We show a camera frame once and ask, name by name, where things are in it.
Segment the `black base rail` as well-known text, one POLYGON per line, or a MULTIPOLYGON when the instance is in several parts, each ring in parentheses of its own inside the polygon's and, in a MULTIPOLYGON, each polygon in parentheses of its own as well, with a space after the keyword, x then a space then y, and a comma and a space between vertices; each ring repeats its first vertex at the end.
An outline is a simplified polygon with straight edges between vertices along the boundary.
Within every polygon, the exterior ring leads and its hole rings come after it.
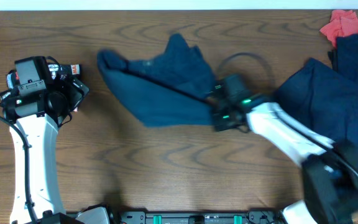
POLYGON ((286 224, 280 212, 256 209, 241 212, 108 211, 106 223, 125 224, 286 224))

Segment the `black printed folded shirt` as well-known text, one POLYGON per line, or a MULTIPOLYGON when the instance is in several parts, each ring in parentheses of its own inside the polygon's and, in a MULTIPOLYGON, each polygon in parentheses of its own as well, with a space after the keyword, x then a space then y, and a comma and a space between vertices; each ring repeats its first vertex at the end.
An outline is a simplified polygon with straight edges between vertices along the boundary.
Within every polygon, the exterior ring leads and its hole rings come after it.
POLYGON ((81 90, 85 85, 80 84, 82 66, 80 64, 48 63, 48 69, 54 81, 53 89, 65 96, 70 111, 78 111, 78 107, 86 95, 86 91, 81 90))

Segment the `red crumpled cloth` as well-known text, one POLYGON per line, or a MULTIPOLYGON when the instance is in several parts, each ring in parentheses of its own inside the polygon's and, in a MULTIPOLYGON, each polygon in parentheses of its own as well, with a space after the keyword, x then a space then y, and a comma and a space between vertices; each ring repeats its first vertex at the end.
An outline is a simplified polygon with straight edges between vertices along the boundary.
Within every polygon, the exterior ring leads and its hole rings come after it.
POLYGON ((320 28, 319 31, 336 48, 338 37, 358 34, 358 16, 353 10, 333 10, 329 23, 320 28))

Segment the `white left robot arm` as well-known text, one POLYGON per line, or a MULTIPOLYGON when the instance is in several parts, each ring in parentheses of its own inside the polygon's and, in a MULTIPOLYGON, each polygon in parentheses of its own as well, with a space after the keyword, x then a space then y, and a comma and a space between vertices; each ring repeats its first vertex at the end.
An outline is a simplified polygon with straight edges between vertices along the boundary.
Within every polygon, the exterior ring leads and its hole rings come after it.
POLYGON ((7 74, 2 96, 15 154, 15 194, 11 223, 43 223, 66 218, 57 178, 56 141, 63 120, 79 106, 89 88, 75 75, 7 74))

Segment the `teal blue shorts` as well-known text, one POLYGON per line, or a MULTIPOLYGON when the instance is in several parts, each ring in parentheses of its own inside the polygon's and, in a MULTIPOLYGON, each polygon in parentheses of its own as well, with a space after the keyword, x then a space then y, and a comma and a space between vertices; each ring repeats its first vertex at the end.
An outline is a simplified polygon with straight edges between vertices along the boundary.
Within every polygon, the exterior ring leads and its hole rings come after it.
POLYGON ((128 60, 103 49, 97 65, 111 93, 144 126, 211 125, 206 99, 216 78, 198 46, 181 34, 171 35, 154 58, 128 60))

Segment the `dark navy garment pile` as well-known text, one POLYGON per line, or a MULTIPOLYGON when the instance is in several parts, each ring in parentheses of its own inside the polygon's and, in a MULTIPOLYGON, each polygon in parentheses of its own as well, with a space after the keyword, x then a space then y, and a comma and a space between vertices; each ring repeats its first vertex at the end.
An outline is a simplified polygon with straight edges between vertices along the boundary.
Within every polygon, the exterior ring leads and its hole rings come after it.
POLYGON ((275 92, 284 112, 330 139, 300 162, 304 201, 318 223, 358 211, 358 34, 337 39, 331 66, 310 59, 275 92))

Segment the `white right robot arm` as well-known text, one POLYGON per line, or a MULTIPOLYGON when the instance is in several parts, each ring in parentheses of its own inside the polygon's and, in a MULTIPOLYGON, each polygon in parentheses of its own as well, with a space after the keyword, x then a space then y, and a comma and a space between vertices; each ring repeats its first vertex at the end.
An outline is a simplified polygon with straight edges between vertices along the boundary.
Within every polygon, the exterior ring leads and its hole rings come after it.
POLYGON ((218 81, 211 98, 215 130, 258 134, 300 168, 303 200, 280 212, 282 223, 350 222, 358 212, 358 153, 351 142, 310 130, 237 77, 218 81))

